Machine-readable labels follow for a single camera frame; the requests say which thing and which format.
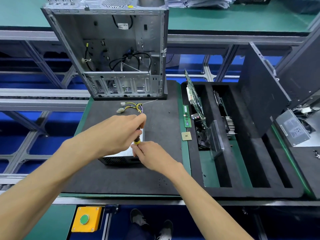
pants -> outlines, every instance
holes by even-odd
[[[124,240],[155,240],[155,235],[150,225],[132,223]]]

person's right hand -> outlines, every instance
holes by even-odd
[[[140,142],[139,145],[132,144],[131,148],[143,165],[163,175],[179,164],[158,143],[153,141]]]

shelf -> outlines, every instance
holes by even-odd
[[[50,27],[40,10],[44,1],[2,0],[0,27]],[[227,10],[170,8],[169,30],[304,33],[314,17],[293,13],[278,0]]]

shoe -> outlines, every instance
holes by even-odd
[[[137,223],[139,226],[148,224],[143,214],[138,209],[133,209],[130,212],[130,220],[131,220],[131,223]]]
[[[174,232],[174,225],[170,220],[166,220],[163,223],[163,227],[159,232],[157,240],[171,240],[172,233]]]

green circuit board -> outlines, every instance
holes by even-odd
[[[189,105],[182,105],[182,107],[183,107],[184,127],[191,128],[191,116],[189,113]]]

